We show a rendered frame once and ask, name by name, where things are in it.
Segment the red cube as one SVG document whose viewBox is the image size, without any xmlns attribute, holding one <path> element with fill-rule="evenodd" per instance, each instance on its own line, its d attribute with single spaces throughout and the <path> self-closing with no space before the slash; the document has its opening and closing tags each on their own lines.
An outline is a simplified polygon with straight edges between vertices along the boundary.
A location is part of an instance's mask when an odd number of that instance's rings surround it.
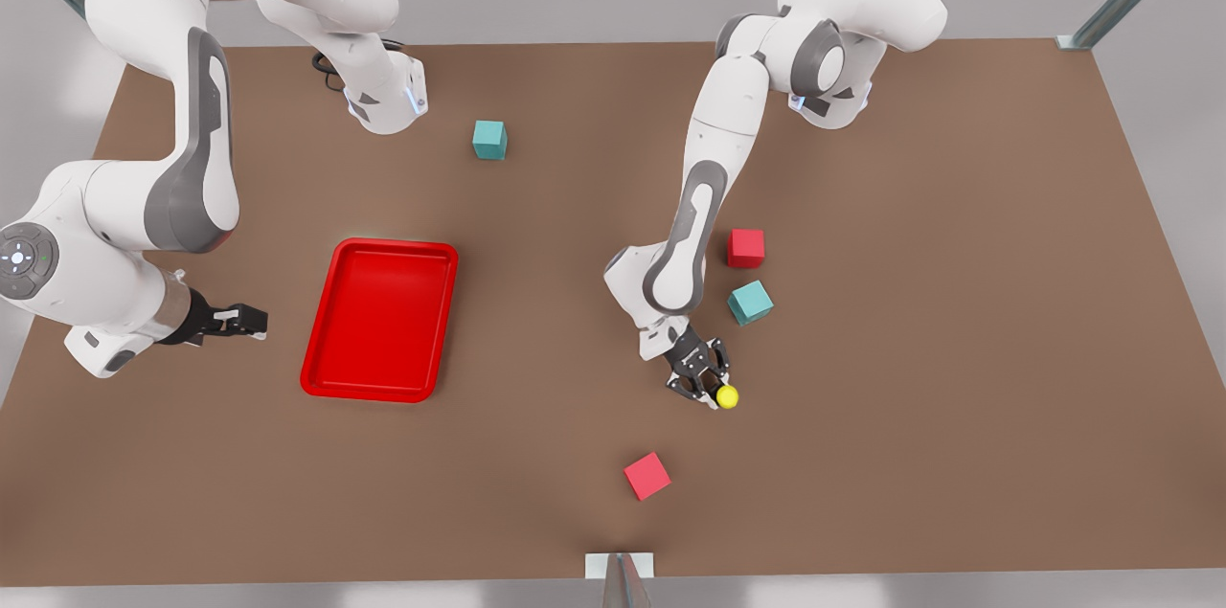
<svg viewBox="0 0 1226 608">
<path fill-rule="evenodd" d="M 671 483 L 669 472 L 666 471 L 664 465 L 661 463 L 660 456 L 655 451 L 640 457 L 631 465 L 626 465 L 623 473 L 626 477 L 626 484 L 631 487 L 631 493 L 634 493 L 639 503 L 660 493 Z"/>
<path fill-rule="evenodd" d="M 726 260 L 733 268 L 759 268 L 765 259 L 765 237 L 763 229 L 741 229 L 729 232 L 726 248 Z"/>
</svg>

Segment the red rectangular tray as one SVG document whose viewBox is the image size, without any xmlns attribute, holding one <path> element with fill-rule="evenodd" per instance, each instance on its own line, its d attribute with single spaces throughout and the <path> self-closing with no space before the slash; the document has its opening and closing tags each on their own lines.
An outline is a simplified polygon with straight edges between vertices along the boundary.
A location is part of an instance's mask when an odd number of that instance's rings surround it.
<svg viewBox="0 0 1226 608">
<path fill-rule="evenodd" d="M 398 403 L 434 393 L 457 264 L 457 251 L 440 241 L 340 241 L 306 343 L 303 390 Z"/>
</svg>

